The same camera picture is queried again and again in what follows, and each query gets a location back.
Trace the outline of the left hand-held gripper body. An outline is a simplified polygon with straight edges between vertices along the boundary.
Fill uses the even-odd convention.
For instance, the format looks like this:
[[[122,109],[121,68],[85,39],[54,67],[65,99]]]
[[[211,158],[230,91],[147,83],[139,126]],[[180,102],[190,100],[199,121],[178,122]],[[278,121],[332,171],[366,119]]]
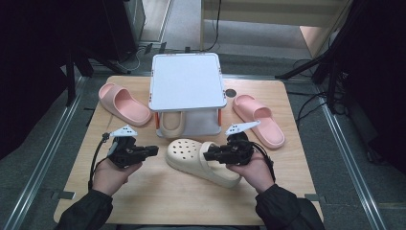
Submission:
[[[113,138],[113,144],[107,153],[107,158],[121,169],[145,161],[146,149],[135,145],[137,135],[138,132],[129,125],[110,132],[109,136]]]

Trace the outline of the person's left hand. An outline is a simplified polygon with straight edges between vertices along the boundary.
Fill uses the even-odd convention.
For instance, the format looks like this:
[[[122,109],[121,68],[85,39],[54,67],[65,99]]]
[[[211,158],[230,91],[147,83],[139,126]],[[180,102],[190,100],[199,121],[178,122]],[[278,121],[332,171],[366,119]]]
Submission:
[[[138,163],[121,169],[111,160],[103,160],[95,170],[92,189],[113,196],[128,182],[129,177],[142,166],[142,163]]]

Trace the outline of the black metal stand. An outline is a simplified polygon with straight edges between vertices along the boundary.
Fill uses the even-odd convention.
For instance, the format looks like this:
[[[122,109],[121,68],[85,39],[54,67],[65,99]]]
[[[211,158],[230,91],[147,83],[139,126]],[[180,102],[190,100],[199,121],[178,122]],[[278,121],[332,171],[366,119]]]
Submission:
[[[87,77],[91,77],[94,73],[94,70],[88,58],[96,60],[98,63],[112,70],[116,74],[119,75],[125,74],[124,70],[120,69],[106,58],[103,58],[94,51],[84,47],[78,46],[68,48],[65,52],[65,56],[66,56],[66,77],[68,91],[68,99],[66,102],[67,106],[70,106],[77,96],[74,66],[77,66],[79,71]]]

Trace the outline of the black tripod stand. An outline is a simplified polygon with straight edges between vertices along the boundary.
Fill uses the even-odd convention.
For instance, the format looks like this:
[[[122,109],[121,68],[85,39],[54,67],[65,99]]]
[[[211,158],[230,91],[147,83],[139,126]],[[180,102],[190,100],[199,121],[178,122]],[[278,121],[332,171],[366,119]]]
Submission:
[[[310,70],[312,67],[316,67],[316,70],[311,77],[315,84],[321,84],[326,77],[330,77],[327,89],[327,105],[328,107],[332,107],[333,96],[335,94],[335,81],[337,78],[336,59],[338,57],[340,46],[343,44],[357,17],[356,11],[352,10],[353,8],[356,8],[354,1],[355,0],[348,0],[346,6],[340,12],[337,22],[333,25],[335,31],[329,34],[325,51],[316,58],[296,67],[295,69],[276,76],[277,80],[289,80],[305,70]]]

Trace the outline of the white two-tier shoe rack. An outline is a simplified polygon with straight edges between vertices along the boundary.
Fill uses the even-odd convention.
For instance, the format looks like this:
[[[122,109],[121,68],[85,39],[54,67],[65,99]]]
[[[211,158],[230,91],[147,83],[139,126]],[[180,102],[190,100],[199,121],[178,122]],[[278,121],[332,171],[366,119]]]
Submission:
[[[179,137],[217,135],[221,110],[227,105],[218,55],[164,54],[153,57],[148,106],[154,112],[156,134],[162,138],[163,112],[182,111],[185,129]]]

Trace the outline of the person's right hand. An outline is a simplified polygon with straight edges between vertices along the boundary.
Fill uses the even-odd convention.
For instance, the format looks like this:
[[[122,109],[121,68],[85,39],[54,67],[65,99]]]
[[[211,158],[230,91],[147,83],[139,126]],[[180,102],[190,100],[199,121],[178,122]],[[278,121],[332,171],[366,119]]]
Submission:
[[[253,153],[247,165],[227,164],[226,168],[241,175],[258,194],[265,192],[275,184],[263,155],[258,152]]]

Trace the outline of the grey tape strip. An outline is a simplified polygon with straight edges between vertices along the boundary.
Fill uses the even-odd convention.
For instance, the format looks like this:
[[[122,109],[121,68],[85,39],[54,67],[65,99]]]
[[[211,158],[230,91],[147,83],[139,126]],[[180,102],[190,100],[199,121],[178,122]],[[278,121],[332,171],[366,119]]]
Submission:
[[[320,203],[326,203],[327,200],[324,196],[322,195],[317,195],[317,194],[304,194],[304,197],[307,198],[310,201],[317,201]]]
[[[62,191],[62,192],[54,192],[51,196],[51,199],[53,200],[59,200],[59,199],[74,199],[76,196],[75,192],[66,192],[66,191]]]

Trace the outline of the light wooden cabinet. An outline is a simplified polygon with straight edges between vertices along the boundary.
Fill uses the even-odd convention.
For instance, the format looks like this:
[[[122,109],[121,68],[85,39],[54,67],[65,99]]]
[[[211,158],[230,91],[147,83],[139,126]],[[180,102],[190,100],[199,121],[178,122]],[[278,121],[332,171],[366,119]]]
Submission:
[[[345,20],[353,0],[200,0],[200,49],[205,19],[299,26],[313,58]]]

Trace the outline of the pink slide slipper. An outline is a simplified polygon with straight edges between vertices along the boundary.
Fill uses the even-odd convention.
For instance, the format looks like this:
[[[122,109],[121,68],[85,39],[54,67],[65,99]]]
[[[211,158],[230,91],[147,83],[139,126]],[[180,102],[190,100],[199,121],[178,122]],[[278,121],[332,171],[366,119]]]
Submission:
[[[116,83],[108,82],[100,88],[99,101],[111,114],[135,127],[145,125],[151,118],[149,108]]]
[[[238,95],[233,100],[233,110],[245,123],[259,121],[253,132],[266,147],[278,149],[284,144],[285,136],[267,105],[253,96]]]

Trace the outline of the metal floor rail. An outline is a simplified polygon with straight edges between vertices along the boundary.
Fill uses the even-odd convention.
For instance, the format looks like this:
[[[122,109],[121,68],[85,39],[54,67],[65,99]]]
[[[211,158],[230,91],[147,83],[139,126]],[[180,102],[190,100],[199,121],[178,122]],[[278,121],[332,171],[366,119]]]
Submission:
[[[74,82],[69,105],[57,99],[24,143],[0,161],[0,230],[18,230],[49,170],[65,132],[77,111],[88,79]]]
[[[372,230],[388,230],[388,227],[380,213],[380,210],[375,202],[372,192],[361,173],[348,144],[348,141],[342,131],[336,117],[329,111],[326,105],[323,106],[323,112],[333,134],[334,140],[344,160],[346,169],[350,175],[350,179],[354,189],[358,195],[361,206],[366,214]]]

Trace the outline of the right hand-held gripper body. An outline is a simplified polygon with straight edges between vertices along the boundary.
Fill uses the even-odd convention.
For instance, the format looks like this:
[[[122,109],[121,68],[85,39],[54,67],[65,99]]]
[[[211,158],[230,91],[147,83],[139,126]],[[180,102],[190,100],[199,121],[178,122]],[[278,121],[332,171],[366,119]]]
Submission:
[[[260,124],[259,120],[248,123],[232,124],[225,131],[227,144],[220,147],[221,164],[247,165],[253,154],[253,143],[248,139],[246,130]]]

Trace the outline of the cream perforated clog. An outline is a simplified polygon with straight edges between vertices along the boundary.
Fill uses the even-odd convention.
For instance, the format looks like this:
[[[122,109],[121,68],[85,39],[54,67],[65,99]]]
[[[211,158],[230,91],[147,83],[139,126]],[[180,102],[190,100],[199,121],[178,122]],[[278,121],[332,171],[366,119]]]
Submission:
[[[167,148],[166,161],[174,169],[209,180],[224,188],[233,188],[241,176],[217,161],[207,161],[204,152],[216,147],[214,142],[200,143],[192,139],[177,139]]]
[[[160,130],[166,138],[176,138],[185,129],[185,114],[182,111],[163,112],[160,117]]]

